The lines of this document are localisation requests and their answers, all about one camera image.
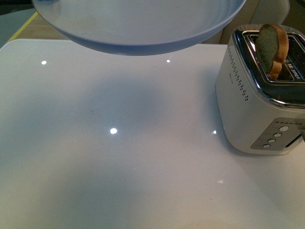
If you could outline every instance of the toaster button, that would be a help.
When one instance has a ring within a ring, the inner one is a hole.
[[[286,131],[288,129],[289,129],[288,126],[282,126],[282,127],[279,128],[280,131]]]
[[[275,133],[273,136],[274,137],[279,137],[279,136],[281,136],[282,134],[281,133]]]

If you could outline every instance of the wooden floor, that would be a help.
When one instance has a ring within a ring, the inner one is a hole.
[[[56,39],[68,40],[59,32],[53,29],[40,15],[34,14],[33,18],[27,22],[25,28],[14,37],[14,39],[35,38],[35,39]]]

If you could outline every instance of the toaster vent hole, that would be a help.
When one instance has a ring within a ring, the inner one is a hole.
[[[240,87],[240,91],[243,94],[244,100],[248,101],[249,100],[249,96],[246,95],[246,90],[244,89],[244,85],[243,85],[242,80],[240,79],[240,76],[239,76],[238,71],[236,69],[230,45],[228,45],[228,53],[229,53],[229,57],[230,57],[230,61],[231,61],[232,70],[233,70],[234,75],[236,77],[236,82],[238,83],[238,86]]]

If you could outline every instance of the floor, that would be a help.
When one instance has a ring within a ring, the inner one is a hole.
[[[0,4],[0,47],[35,13],[31,4]]]
[[[0,15],[8,14],[8,13],[14,13],[18,12],[21,10],[28,10],[28,9],[33,9],[33,6],[31,4],[12,4],[12,5],[7,5],[7,4],[1,4],[0,3]]]

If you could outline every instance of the toaster control panel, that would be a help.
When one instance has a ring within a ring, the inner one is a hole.
[[[276,118],[251,146],[257,150],[290,150],[302,139],[305,119]]]

